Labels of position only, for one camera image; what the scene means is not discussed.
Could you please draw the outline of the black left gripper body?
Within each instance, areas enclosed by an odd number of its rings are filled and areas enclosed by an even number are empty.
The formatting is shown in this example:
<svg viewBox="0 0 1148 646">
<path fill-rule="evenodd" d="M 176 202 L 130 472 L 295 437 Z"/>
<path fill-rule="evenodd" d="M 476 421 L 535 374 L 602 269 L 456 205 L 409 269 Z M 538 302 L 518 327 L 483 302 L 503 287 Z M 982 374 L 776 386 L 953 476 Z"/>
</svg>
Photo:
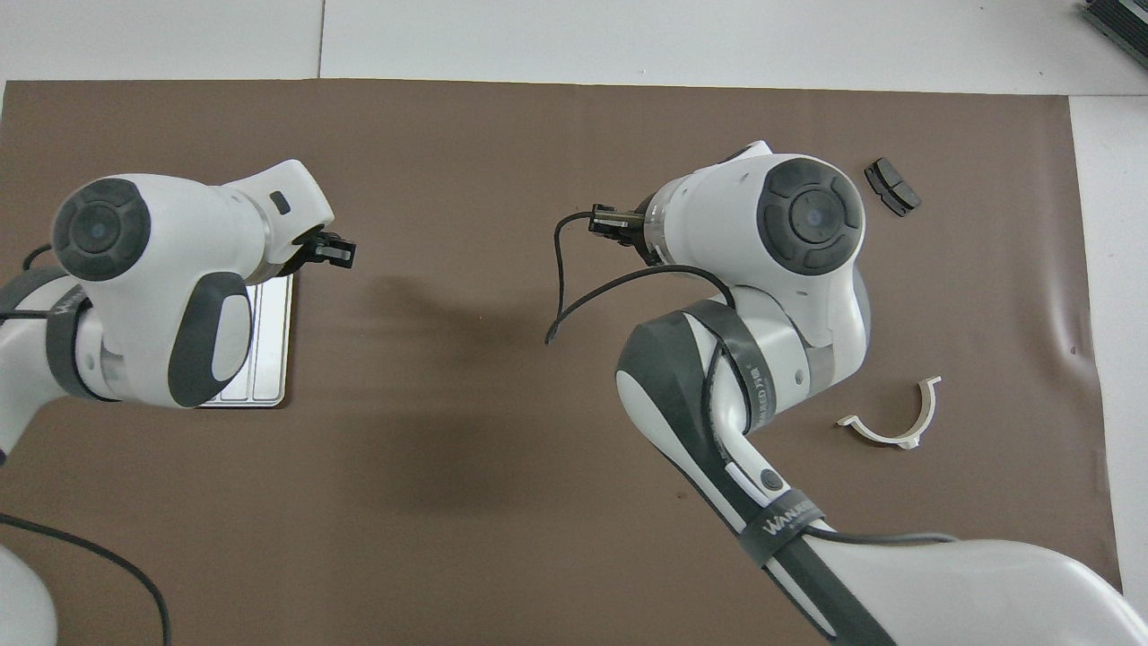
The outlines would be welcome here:
<svg viewBox="0 0 1148 646">
<path fill-rule="evenodd" d="M 304 263 L 321 263 L 320 250 L 327 246 L 326 233 L 323 229 L 308 229 L 300 234 L 292 244 L 298 246 L 296 252 L 290 255 L 290 273 L 296 273 Z"/>
</svg>

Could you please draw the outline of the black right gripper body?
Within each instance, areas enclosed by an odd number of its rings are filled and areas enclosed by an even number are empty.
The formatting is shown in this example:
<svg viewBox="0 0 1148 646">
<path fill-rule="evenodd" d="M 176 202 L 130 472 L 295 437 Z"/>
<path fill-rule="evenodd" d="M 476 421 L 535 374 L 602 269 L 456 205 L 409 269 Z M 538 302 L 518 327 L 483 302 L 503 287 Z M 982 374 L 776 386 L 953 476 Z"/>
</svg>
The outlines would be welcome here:
<svg viewBox="0 0 1148 646">
<path fill-rule="evenodd" d="M 645 266 L 662 266 L 664 259 L 647 242 L 647 234 L 645 233 L 645 228 L 647 228 L 647 207 L 636 207 L 633 210 L 633 216 L 634 221 L 628 224 L 626 228 L 627 244 L 636 249 Z"/>
</svg>

